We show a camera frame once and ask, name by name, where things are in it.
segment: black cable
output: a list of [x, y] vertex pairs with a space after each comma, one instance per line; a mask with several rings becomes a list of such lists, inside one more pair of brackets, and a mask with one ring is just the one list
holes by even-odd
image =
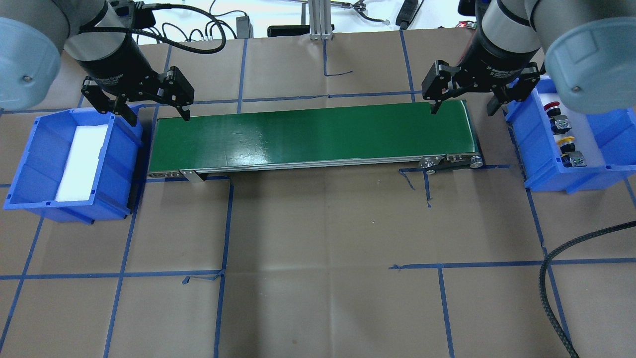
[[[216, 0], [213, 0], [212, 4], [210, 5], [210, 8], [207, 10], [207, 12], [212, 13], [212, 7], [214, 6], [214, 3], [216, 3]], [[244, 12], [243, 10], [232, 10], [232, 11], [228, 11], [226, 13], [221, 13], [219, 15], [212, 14], [212, 16], [221, 17], [221, 16], [225, 16], [225, 15], [231, 14], [231, 13], [243, 13], [243, 15], [247, 16], [247, 13]]]
[[199, 33], [199, 35], [201, 35], [201, 38], [204, 38], [203, 33], [201, 32], [201, 30], [199, 30], [199, 29], [194, 29], [194, 30], [192, 30], [192, 31], [190, 32], [190, 41], [192, 41], [192, 34], [193, 34], [193, 33], [195, 33], [195, 31], [196, 31], [196, 32], [198, 32], [198, 33]]
[[[230, 25], [228, 25], [228, 23], [227, 23], [227, 22], [225, 22], [225, 21], [223, 21], [223, 20], [219, 20], [219, 23], [220, 23], [221, 25], [223, 25], [223, 26], [227, 27], [227, 28], [230, 30], [230, 32], [232, 32], [232, 35], [234, 36], [234, 39], [237, 39], [237, 38], [238, 38], [238, 37], [237, 37], [237, 34], [234, 32], [234, 29], [232, 29], [232, 27], [231, 27]], [[206, 28], [205, 33], [206, 33], [206, 34], [207, 34], [207, 26], [208, 26], [209, 24], [210, 24], [210, 22], [208, 22], [208, 23], [205, 25], [205, 28]], [[210, 37], [212, 37], [212, 29], [214, 28], [214, 26], [216, 26], [216, 24], [212, 24], [212, 26], [210, 26]]]
[[561, 325], [559, 324], [557, 320], [557, 316], [555, 316], [555, 313], [552, 311], [552, 308], [550, 307], [550, 303], [548, 302], [548, 293], [546, 292], [546, 270], [548, 269], [548, 265], [550, 265], [550, 262], [558, 254], [560, 254], [561, 252], [563, 252], [565, 249], [569, 247], [572, 247], [578, 243], [582, 243], [586, 240], [596, 238], [597, 236], [613, 233], [620, 230], [629, 229], [635, 226], [636, 226], [636, 221], [630, 221], [624, 224], [620, 224], [620, 225], [616, 225], [612, 227], [606, 227], [605, 229], [601, 229], [598, 231], [594, 231], [593, 233], [579, 236], [578, 238], [570, 240], [564, 243], [563, 245], [557, 247], [556, 249], [554, 249], [554, 251], [550, 252], [546, 256], [545, 260], [543, 260], [543, 263], [541, 264], [541, 269], [539, 270], [539, 296], [541, 297], [541, 304], [543, 304], [543, 310], [545, 310], [548, 316], [548, 319], [550, 320], [550, 324], [555, 329], [556, 334], [561, 339], [561, 342], [563, 342], [563, 345], [565, 346], [565, 349], [567, 350], [567, 352], [570, 354], [571, 358], [579, 358], [579, 354], [574, 349], [574, 346], [572, 345], [572, 341], [565, 335], [563, 328], [561, 327]]
[[178, 43], [176, 41], [172, 41], [171, 39], [168, 39], [165, 36], [157, 35], [157, 34], [155, 34], [153, 32], [143, 31], [143, 30], [139, 30], [139, 29], [127, 29], [125, 27], [89, 27], [89, 28], [82, 28], [80, 33], [82, 33], [82, 32], [116, 32], [116, 33], [121, 33], [122, 32], [122, 33], [125, 33], [125, 34], [140, 34], [142, 36], [147, 36], [149, 38], [159, 39], [162, 42], [167, 43], [169, 45], [172, 45], [172, 46], [174, 46], [176, 48], [179, 48], [181, 50], [188, 51], [188, 52], [193, 52], [195, 54], [202, 54], [202, 55], [215, 54], [215, 53], [221, 51], [225, 47], [225, 43], [226, 43], [225, 32], [223, 31], [223, 28], [221, 27], [221, 25], [219, 23], [219, 20], [216, 17], [214, 17], [212, 14], [205, 12], [205, 10], [201, 10], [200, 8], [196, 8], [194, 6], [181, 5], [181, 4], [152, 4], [152, 5], [144, 5], [144, 6], [147, 6], [146, 8], [152, 8], [152, 10], [185, 9], [185, 10], [191, 10], [191, 11], [200, 13], [202, 15], [205, 15], [206, 17], [208, 17], [212, 21], [214, 21], [215, 24], [219, 25], [219, 30], [221, 32], [221, 43], [219, 44], [219, 46], [217, 46], [215, 48], [211, 48], [211, 49], [206, 50], [206, 49], [186, 46], [186, 45]]
[[170, 25], [170, 26], [174, 27], [175, 29], [179, 30], [179, 32], [181, 32], [181, 34], [183, 35], [183, 37], [185, 37], [185, 38], [186, 38], [186, 41], [188, 40], [188, 35], [186, 35], [186, 33], [185, 33], [185, 32], [183, 32], [183, 30], [182, 30], [179, 26], [174, 25], [174, 24], [171, 24], [170, 22], [164, 22], [164, 23], [161, 25], [161, 31], [163, 31], [163, 36], [164, 36], [164, 37], [166, 37], [166, 38], [168, 37], [168, 36], [166, 35], [166, 33], [165, 33], [165, 26], [166, 26], [166, 25]]
[[[356, 2], [355, 4], [362, 4], [363, 2], [364, 2], [364, 0], [358, 0], [358, 2]], [[371, 21], [371, 22], [382, 22], [382, 23], [387, 24], [387, 21], [386, 21], [386, 20], [380, 20], [379, 18], [373, 18], [373, 17], [369, 17], [369, 16], [367, 16], [367, 15], [363, 12], [363, 10], [362, 10], [362, 9], [360, 9], [360, 8], [356, 8], [356, 7], [354, 7], [353, 9], [356, 11], [356, 13], [357, 13], [358, 15], [362, 16], [362, 18], [364, 18], [364, 19], [366, 19], [366, 20], [369, 20], [369, 21]]]
[[415, 21], [415, 17], [417, 16], [417, 13], [420, 12], [420, 9], [422, 8], [422, 5], [424, 5], [424, 0], [422, 0], [420, 2], [420, 6], [417, 7], [417, 10], [415, 10], [415, 13], [413, 14], [413, 20], [411, 20], [411, 23], [413, 23], [413, 21]]
[[212, 7], [214, 6], [214, 3], [216, 3], [216, 0], [212, 0], [212, 4], [210, 4], [210, 8], [207, 10], [207, 12], [212, 13]]
[[231, 13], [243, 13], [243, 15], [247, 16], [247, 13], [244, 12], [243, 10], [232, 10], [232, 11], [228, 11], [226, 13], [220, 13], [219, 15], [214, 15], [214, 16], [221, 17], [221, 16], [225, 16], [225, 15], [231, 14]]
[[156, 31], [156, 32], [157, 32], [157, 35], [161, 36], [161, 31], [159, 31], [159, 29], [157, 29], [155, 26], [153, 26], [153, 27], [149, 27], [148, 29], [149, 29], [150, 31], [152, 31], [153, 33]]

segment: table surface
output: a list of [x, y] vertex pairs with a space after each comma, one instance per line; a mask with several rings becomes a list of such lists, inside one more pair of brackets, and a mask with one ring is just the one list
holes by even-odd
[[[456, 61], [471, 36], [142, 51], [190, 79], [193, 116], [227, 115], [419, 102], [433, 61]], [[83, 77], [64, 54], [41, 104], [0, 112], [0, 194], [35, 117], [88, 105]], [[178, 117], [149, 104], [132, 215], [85, 226], [0, 211], [0, 357], [567, 357], [541, 308], [539, 263], [570, 238], [633, 220], [636, 183], [529, 192], [502, 113], [486, 116], [488, 96], [464, 99], [484, 169], [425, 176], [416, 163], [379, 164], [203, 183], [145, 180], [156, 119]], [[582, 357], [636, 355], [634, 257], [633, 231], [557, 257], [550, 298]]]

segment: black braided cable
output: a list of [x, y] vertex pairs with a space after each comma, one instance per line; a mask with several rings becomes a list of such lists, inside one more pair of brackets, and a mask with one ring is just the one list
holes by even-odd
[[557, 247], [556, 249], [554, 249], [552, 252], [550, 252], [546, 256], [545, 260], [543, 260], [543, 263], [541, 264], [541, 269], [539, 270], [539, 296], [541, 297], [541, 304], [543, 305], [543, 310], [546, 312], [546, 315], [548, 316], [548, 319], [550, 320], [550, 324], [555, 329], [556, 334], [561, 339], [561, 342], [563, 342], [563, 345], [565, 346], [565, 349], [567, 350], [567, 352], [570, 354], [571, 358], [579, 358], [579, 354], [574, 349], [574, 346], [572, 345], [572, 341], [565, 335], [563, 328], [561, 327], [561, 325], [559, 324], [557, 320], [557, 316], [552, 311], [552, 307], [550, 307], [550, 303], [548, 302], [548, 293], [546, 292], [546, 271], [548, 270], [548, 266], [550, 265], [550, 262], [558, 254], [562, 253], [567, 248], [570, 248], [578, 243], [582, 243], [589, 239], [596, 238], [597, 236], [613, 233], [620, 230], [629, 229], [635, 226], [636, 226], [636, 221], [630, 221], [624, 224], [620, 224], [620, 225], [616, 225], [612, 227], [606, 227], [605, 229], [601, 229], [598, 231], [594, 231], [593, 233], [579, 236], [578, 238], [570, 240], [564, 243], [563, 245]]
[[219, 22], [219, 20], [216, 17], [214, 17], [214, 15], [211, 15], [210, 13], [206, 12], [205, 10], [201, 10], [200, 8], [196, 8], [194, 6], [189, 6], [189, 5], [154, 4], [153, 6], [154, 6], [153, 10], [185, 9], [185, 10], [191, 10], [191, 11], [200, 13], [202, 15], [205, 15], [206, 17], [210, 18], [216, 25], [218, 25], [219, 30], [221, 32], [221, 43], [219, 44], [218, 47], [215, 47], [215, 48], [201, 49], [201, 48], [195, 48], [195, 47], [186, 46], [186, 45], [178, 43], [176, 41], [172, 41], [171, 39], [168, 39], [168, 38], [166, 38], [164, 36], [157, 35], [157, 34], [155, 34], [153, 32], [143, 31], [143, 30], [140, 30], [140, 29], [127, 29], [125, 27], [89, 27], [87, 29], [82, 28], [80, 33], [82, 33], [82, 32], [122, 32], [122, 33], [125, 33], [125, 34], [140, 34], [142, 36], [147, 36], [149, 38], [160, 40], [161, 42], [170, 44], [170, 45], [172, 45], [172, 46], [174, 46], [176, 48], [179, 48], [181, 50], [188, 51], [188, 52], [193, 52], [195, 54], [202, 54], [202, 55], [216, 54], [217, 52], [221, 51], [225, 47], [225, 43], [226, 43], [225, 32], [223, 30], [223, 27], [221, 26], [221, 23]]

